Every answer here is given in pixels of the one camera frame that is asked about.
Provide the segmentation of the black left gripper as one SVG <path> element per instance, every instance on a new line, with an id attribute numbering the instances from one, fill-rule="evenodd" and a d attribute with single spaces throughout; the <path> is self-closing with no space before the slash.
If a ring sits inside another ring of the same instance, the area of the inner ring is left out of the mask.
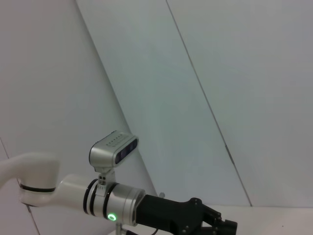
<path id="1" fill-rule="evenodd" d="M 136 208 L 135 222 L 173 235 L 236 235 L 238 223 L 222 220 L 220 212 L 198 198 L 176 202 L 145 195 Z M 202 222 L 210 227 L 202 227 Z"/>

